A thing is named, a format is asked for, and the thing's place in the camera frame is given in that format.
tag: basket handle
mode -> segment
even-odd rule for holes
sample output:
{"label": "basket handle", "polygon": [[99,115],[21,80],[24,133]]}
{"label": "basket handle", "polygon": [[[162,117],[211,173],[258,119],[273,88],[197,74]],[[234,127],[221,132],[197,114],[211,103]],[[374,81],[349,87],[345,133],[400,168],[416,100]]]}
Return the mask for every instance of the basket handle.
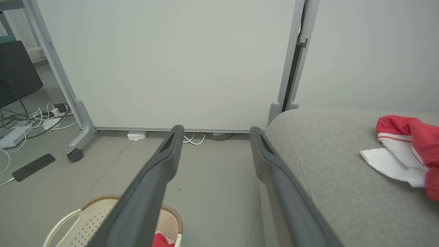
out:
{"label": "basket handle", "polygon": [[[82,210],[78,209],[75,210],[73,212],[71,212],[70,214],[64,216],[64,218],[62,218],[60,221],[58,221],[58,223],[56,223],[56,225],[52,228],[52,230],[50,231],[49,235],[47,235],[46,240],[44,241],[43,247],[49,247],[50,242],[52,241],[53,237],[55,236],[56,232],[61,228],[62,225],[64,225],[64,223],[66,223],[69,219],[71,219],[73,216],[82,213]],[[81,215],[79,215],[78,219],[75,221],[75,223],[72,225],[72,227],[70,227],[70,229],[68,230],[68,232],[64,235],[64,237],[62,237],[60,243],[64,240],[64,238],[73,230],[73,228],[75,227],[75,225],[78,223],[79,219],[81,218]]]}

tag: gray sofa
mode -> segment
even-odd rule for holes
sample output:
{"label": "gray sofa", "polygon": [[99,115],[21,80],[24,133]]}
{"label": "gray sofa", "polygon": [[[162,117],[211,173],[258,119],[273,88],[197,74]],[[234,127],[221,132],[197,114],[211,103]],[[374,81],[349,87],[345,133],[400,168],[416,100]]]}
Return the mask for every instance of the gray sofa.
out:
{"label": "gray sofa", "polygon": [[[349,246],[439,246],[439,202],[424,189],[371,168],[360,150],[381,148],[381,116],[417,117],[439,125],[439,114],[353,109],[295,109],[276,117],[265,135]],[[261,184],[266,246],[275,246],[267,191]]]}

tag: red and white fabric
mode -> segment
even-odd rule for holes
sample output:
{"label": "red and white fabric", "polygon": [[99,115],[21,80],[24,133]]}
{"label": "red and white fabric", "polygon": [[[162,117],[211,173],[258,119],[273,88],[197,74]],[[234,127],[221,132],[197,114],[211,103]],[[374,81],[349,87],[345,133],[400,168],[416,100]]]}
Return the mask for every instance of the red and white fabric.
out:
{"label": "red and white fabric", "polygon": [[425,187],[439,200],[439,127],[390,115],[378,120],[377,134],[385,148],[361,151],[364,160],[390,178]]}

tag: smartphone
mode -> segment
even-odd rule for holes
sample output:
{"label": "smartphone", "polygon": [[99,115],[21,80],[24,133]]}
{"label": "smartphone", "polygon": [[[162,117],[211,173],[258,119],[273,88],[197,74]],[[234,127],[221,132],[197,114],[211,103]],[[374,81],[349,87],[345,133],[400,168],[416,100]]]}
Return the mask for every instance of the smartphone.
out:
{"label": "smartphone", "polygon": [[54,161],[55,158],[53,156],[51,156],[49,153],[45,154],[26,166],[14,171],[12,176],[14,176],[16,181],[21,181]]}

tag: white cable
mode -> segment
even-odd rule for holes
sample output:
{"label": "white cable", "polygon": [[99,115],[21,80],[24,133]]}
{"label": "white cable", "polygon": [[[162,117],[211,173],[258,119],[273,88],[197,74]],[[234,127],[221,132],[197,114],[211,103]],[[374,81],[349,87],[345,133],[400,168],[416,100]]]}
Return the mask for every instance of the white cable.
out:
{"label": "white cable", "polygon": [[61,116],[53,116],[53,117],[50,117],[49,119],[47,119],[47,118],[39,118],[39,117],[37,117],[37,116],[34,116],[33,118],[35,118],[35,119],[37,119],[37,120],[43,120],[43,121],[46,121],[46,120],[51,120],[51,119],[54,119],[54,118],[60,118],[60,117],[63,117],[64,115],[61,115]]}
{"label": "white cable", "polygon": [[204,139],[206,138],[206,133],[204,133],[203,139],[202,139],[201,142],[199,142],[199,143],[195,143],[195,142],[193,142],[192,140],[190,140],[189,138],[187,138],[186,135],[184,136],[184,138],[186,138],[186,140],[187,140],[188,142],[192,143],[193,145],[200,145],[201,143],[204,142]]}
{"label": "white cable", "polygon": [[0,120],[1,120],[2,118],[5,119],[5,117],[10,116],[10,115],[14,115],[14,116],[15,116],[15,113],[9,113],[9,114],[7,114],[7,115],[5,115],[5,116],[3,116],[3,117],[0,117]]}
{"label": "white cable", "polygon": [[194,139],[194,136],[195,136],[195,132],[194,132],[194,134],[192,135],[192,137],[191,137],[190,140],[187,140],[186,142],[183,141],[183,143],[189,143],[190,141],[192,141],[192,140]]}
{"label": "white cable", "polygon": [[18,151],[18,150],[20,150],[20,149],[22,149],[22,147],[25,145],[25,142],[26,142],[26,133],[25,132],[23,132],[23,134],[25,134],[25,140],[24,140],[24,142],[23,142],[23,144],[17,149],[17,150],[15,150],[15,151],[12,151],[12,152],[7,152],[7,153],[15,153],[16,151]]}
{"label": "white cable", "polygon": [[9,183],[9,182],[11,182],[11,181],[14,181],[14,180],[15,180],[15,178],[11,178],[11,179],[9,179],[8,181],[6,181],[6,182],[4,182],[3,184],[1,184],[0,187],[3,186],[3,185],[5,185],[5,184],[7,184],[7,183]]}
{"label": "white cable", "polygon": [[75,125],[76,123],[77,123],[77,122],[74,122],[74,123],[69,124],[69,125],[67,125],[67,126],[65,126],[65,127],[61,127],[61,128],[53,128],[53,129],[51,129],[51,130],[53,130],[53,131],[64,130],[64,129],[67,129],[68,127],[70,127],[70,126]]}
{"label": "white cable", "polygon": [[14,125],[14,126],[12,126],[12,127],[10,127],[10,129],[15,129],[15,128],[18,128],[18,127],[23,127],[23,126],[25,126],[26,124],[28,123],[28,120],[25,120],[25,121],[18,121],[16,124],[19,124],[19,125]]}
{"label": "white cable", "polygon": [[55,106],[54,106],[53,104],[51,104],[51,103],[48,103],[48,104],[47,104],[47,106],[46,106],[46,110],[47,110],[47,112],[49,112],[49,105],[51,105],[51,106],[52,106],[52,108],[53,108],[53,109],[55,109]]}
{"label": "white cable", "polygon": [[11,157],[9,156],[9,153],[7,153],[6,151],[4,151],[3,149],[1,149],[1,150],[7,155],[7,158],[9,159],[9,161],[8,161],[8,163],[7,163],[6,169],[4,169],[4,171],[2,171],[2,173],[0,173],[0,175],[2,175],[2,174],[8,169],[9,165],[11,164]]}
{"label": "white cable", "polygon": [[42,123],[43,123],[43,113],[41,112],[41,109],[38,107],[38,111],[40,112],[40,117],[41,117],[41,119],[40,119],[40,123],[39,124],[37,124],[37,127],[41,127],[42,126]]}

